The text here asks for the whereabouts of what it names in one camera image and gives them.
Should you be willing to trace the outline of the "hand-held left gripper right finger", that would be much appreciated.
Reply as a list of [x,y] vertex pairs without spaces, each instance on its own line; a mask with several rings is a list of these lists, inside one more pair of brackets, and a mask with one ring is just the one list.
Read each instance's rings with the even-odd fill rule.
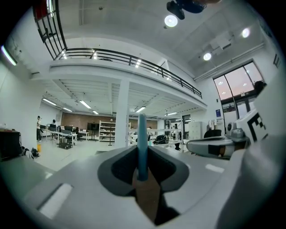
[[228,162],[150,146],[147,164],[160,187],[155,225],[163,225],[195,206],[218,181]]

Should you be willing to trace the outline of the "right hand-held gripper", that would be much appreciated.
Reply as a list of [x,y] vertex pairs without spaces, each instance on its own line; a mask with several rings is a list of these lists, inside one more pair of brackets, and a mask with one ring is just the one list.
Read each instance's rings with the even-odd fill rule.
[[276,75],[269,84],[258,81],[254,89],[254,109],[230,123],[226,137],[190,140],[187,149],[202,157],[230,158],[234,142],[254,144],[269,135],[285,134],[285,77]]

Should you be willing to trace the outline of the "white locker cabinet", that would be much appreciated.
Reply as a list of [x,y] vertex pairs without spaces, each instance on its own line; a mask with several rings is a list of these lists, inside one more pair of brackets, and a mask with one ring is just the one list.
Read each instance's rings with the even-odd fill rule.
[[207,123],[205,122],[189,122],[189,140],[203,139],[207,132]]

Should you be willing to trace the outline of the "black office chair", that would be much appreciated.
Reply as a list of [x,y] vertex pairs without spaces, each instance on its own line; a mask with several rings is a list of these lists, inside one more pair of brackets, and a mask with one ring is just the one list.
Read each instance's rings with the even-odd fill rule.
[[217,130],[211,130],[209,129],[208,131],[206,131],[206,133],[204,134],[204,138],[210,138],[210,137],[218,137],[221,136],[222,134],[222,130],[217,129]]

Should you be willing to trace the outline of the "large white shelf rack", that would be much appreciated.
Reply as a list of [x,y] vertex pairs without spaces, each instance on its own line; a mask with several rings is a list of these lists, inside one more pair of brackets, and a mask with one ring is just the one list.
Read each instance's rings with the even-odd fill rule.
[[[172,147],[173,145],[179,144],[180,152],[184,152],[184,145],[186,144],[186,141],[183,139],[183,123],[171,123],[169,121],[169,128],[165,129],[150,129],[147,128],[146,130],[147,137],[150,136],[150,139],[148,140],[149,146],[161,146],[163,148]],[[166,135],[168,137],[167,143],[154,143],[156,138],[160,135]]]

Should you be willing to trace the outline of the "black platform trolley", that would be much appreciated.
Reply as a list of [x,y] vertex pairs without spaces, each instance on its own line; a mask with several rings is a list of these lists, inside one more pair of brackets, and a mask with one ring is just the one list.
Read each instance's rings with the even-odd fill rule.
[[72,137],[70,136],[61,137],[59,139],[59,143],[57,143],[57,146],[63,149],[70,149],[73,147],[73,145],[74,144],[72,143]]

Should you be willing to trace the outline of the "narrow white shelf unit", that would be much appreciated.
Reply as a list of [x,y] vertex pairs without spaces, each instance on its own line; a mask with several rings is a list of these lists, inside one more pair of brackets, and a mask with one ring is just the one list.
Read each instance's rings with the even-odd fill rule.
[[99,141],[109,142],[109,132],[111,132],[111,143],[115,142],[115,127],[114,122],[101,121],[99,123]]

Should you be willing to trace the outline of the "black screen on stand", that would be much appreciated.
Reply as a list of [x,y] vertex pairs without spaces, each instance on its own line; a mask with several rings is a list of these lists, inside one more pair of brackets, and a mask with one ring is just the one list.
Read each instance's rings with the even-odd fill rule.
[[87,131],[89,133],[91,140],[98,140],[98,136],[99,136],[99,124],[98,123],[88,123]]

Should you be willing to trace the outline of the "row of white desks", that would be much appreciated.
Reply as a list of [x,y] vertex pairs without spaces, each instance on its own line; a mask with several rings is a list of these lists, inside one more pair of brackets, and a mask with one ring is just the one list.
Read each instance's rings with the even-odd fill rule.
[[57,136],[57,143],[60,143],[60,138],[70,137],[71,138],[71,144],[73,146],[77,144],[77,134],[76,133],[73,133],[70,131],[68,131],[68,133],[56,132],[56,131],[51,131],[48,129],[42,129],[42,131],[46,134],[46,136],[47,136],[47,133],[55,134]]

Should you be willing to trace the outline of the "large dark-framed window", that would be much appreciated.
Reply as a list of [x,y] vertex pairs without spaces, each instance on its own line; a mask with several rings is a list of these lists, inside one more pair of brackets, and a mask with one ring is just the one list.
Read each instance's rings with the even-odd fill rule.
[[254,110],[255,83],[263,77],[254,62],[248,62],[214,79],[222,104],[225,133],[228,125]]

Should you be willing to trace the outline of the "ceiling tube lights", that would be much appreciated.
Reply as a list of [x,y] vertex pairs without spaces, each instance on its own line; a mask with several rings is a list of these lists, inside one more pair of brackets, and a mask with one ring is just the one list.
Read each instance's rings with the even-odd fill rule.
[[[112,63],[98,60],[100,63]],[[115,80],[85,81],[49,79],[44,80],[46,93],[44,101],[62,108],[66,112],[92,112],[94,114],[115,114],[119,94],[119,82]],[[128,105],[130,112],[146,112],[151,117],[174,116],[179,113],[183,101],[169,92],[159,93],[138,82],[130,83]]]

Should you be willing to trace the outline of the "white ceiling pipe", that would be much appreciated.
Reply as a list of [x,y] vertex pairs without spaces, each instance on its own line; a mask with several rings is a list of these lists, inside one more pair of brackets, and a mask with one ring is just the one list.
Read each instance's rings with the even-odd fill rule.
[[262,42],[261,44],[243,52],[242,54],[239,54],[233,58],[230,58],[228,61],[226,62],[223,62],[222,64],[212,68],[211,70],[201,74],[200,76],[194,78],[194,81],[198,81],[200,79],[204,79],[204,78],[208,78],[208,77],[211,77],[213,75],[215,75],[216,73],[219,72],[219,70],[222,70],[224,67],[228,67],[230,66],[231,64],[235,64],[236,62],[238,62],[239,60],[241,59],[245,59],[248,55],[252,54],[252,53],[255,53],[257,51],[260,51],[261,49],[263,49],[265,47],[265,43]]

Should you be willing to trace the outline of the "ceiling air conditioner unit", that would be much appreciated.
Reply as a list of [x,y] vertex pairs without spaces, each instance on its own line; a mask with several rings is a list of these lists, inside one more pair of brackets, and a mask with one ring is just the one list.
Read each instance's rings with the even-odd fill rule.
[[211,42],[211,54],[220,55],[225,49],[229,48],[233,43],[234,34],[232,32],[224,32],[215,37]]

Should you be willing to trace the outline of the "black balcony railing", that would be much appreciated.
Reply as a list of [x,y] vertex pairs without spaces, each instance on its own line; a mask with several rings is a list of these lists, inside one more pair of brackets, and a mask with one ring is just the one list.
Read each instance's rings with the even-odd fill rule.
[[32,11],[40,38],[53,60],[97,59],[128,65],[145,70],[168,81],[172,81],[182,88],[188,89],[194,95],[202,98],[202,93],[196,87],[177,74],[167,70],[163,65],[157,65],[141,57],[120,51],[88,47],[68,48],[61,27],[59,0],[46,0],[46,4],[48,15],[41,20],[35,19],[33,7]]

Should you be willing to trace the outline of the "red wall panel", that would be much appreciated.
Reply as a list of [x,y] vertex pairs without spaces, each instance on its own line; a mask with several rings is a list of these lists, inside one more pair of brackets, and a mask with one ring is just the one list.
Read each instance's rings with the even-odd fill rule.
[[46,0],[36,0],[33,4],[34,16],[36,20],[41,20],[48,15]]

